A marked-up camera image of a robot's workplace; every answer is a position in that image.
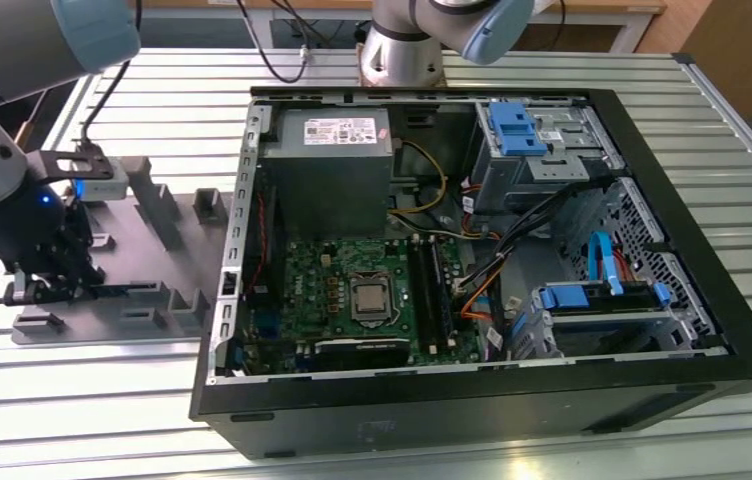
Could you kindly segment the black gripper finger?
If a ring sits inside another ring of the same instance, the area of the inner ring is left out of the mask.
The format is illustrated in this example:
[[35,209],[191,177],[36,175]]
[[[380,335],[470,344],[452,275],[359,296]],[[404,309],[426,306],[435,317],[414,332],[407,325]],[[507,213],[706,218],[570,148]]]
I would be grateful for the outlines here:
[[89,253],[92,245],[94,237],[80,236],[76,245],[72,247],[69,260],[76,283],[81,287],[84,295],[89,299],[98,300],[102,297],[99,287],[104,284],[106,274],[94,263]]
[[55,285],[49,285],[24,272],[13,274],[13,280],[5,289],[7,306],[43,305],[72,299],[73,290],[67,283],[57,281]]

